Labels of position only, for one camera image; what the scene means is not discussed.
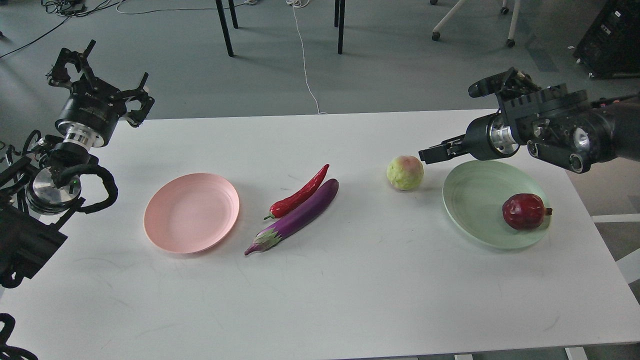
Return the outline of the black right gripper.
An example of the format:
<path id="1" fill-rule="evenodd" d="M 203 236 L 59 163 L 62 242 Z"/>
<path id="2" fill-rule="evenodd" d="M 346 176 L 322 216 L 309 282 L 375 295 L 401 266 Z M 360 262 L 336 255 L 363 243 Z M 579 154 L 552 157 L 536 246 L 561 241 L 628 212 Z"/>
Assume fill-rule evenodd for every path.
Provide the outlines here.
<path id="1" fill-rule="evenodd" d="M 471 154 L 476 160 L 489 161 L 501 158 L 490 139 L 490 128 L 496 114 L 478 117 L 471 121 L 465 134 L 443 140 L 439 145 L 419 150 L 419 158 L 426 165 L 450 161 Z"/>

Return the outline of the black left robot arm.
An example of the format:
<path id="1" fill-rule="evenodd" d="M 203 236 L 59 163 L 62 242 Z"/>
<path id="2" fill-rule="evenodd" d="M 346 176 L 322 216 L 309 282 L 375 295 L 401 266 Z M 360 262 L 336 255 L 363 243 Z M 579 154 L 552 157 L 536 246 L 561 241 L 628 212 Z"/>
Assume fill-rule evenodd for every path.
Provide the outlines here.
<path id="1" fill-rule="evenodd" d="M 32 279 L 67 240 L 61 227 L 74 214 L 94 214 L 114 205 L 114 176 L 100 166 L 93 148 L 109 144 L 119 121 L 142 125 L 154 105 L 148 73 L 133 89 L 119 89 L 96 76 L 89 55 L 62 48 L 48 84 L 70 92 L 55 121 L 57 136 L 34 130 L 22 150 L 10 145 L 1 173 L 0 275 L 2 289 Z"/>

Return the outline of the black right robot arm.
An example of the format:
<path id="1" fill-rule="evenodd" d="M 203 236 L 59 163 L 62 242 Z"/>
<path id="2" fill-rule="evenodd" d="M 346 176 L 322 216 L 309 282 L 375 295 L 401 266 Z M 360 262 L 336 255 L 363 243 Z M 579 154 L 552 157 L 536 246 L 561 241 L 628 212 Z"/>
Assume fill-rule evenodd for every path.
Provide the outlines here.
<path id="1" fill-rule="evenodd" d="M 576 174 L 596 163 L 640 159 L 639 96 L 589 101 L 565 84 L 542 88 L 510 68 L 468 88 L 471 98 L 495 95 L 498 110 L 471 121 L 464 134 L 419 152 L 425 164 L 469 154 L 479 161 L 512 157 L 526 149 L 533 158 Z"/>

